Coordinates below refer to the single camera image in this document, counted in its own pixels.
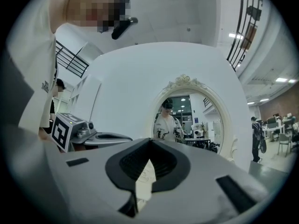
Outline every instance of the fluorescent light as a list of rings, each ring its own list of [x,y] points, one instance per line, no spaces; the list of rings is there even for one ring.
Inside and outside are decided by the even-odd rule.
[[[228,36],[229,36],[229,37],[233,37],[233,38],[235,38],[235,34],[233,34],[233,33],[228,34]],[[241,39],[241,40],[243,40],[243,38],[244,38],[244,36],[242,36],[242,35],[237,35],[237,39]]]
[[[287,79],[284,79],[284,78],[277,78],[277,80],[276,80],[277,82],[286,82],[287,81]]]

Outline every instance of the white mirror frame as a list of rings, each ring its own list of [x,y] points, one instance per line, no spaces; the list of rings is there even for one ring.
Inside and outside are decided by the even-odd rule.
[[[189,76],[181,75],[175,79],[173,82],[169,82],[168,85],[157,95],[153,104],[150,106],[150,110],[147,114],[147,127],[151,127],[151,130],[148,130],[148,137],[153,137],[153,127],[154,120],[157,114],[157,110],[161,104],[173,93],[179,90],[194,90],[205,95],[215,109],[218,110],[221,119],[221,133],[222,133],[222,143],[218,154],[222,157],[228,159],[231,162],[235,162],[233,158],[233,152],[236,152],[236,146],[234,143],[237,141],[237,138],[233,135],[232,121],[229,115],[229,112],[222,101],[222,99],[208,86],[199,82],[196,78],[190,79]]]

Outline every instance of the desk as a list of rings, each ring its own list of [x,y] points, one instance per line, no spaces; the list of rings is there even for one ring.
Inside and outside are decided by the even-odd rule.
[[[188,142],[197,142],[197,141],[208,141],[209,142],[209,145],[211,145],[211,140],[208,139],[208,138],[192,138],[192,139],[185,139],[186,141],[186,144],[188,145]]]
[[[280,129],[280,133],[285,133],[285,125],[282,125],[272,129],[263,129],[264,137],[266,138],[266,131],[274,131],[278,129]]]

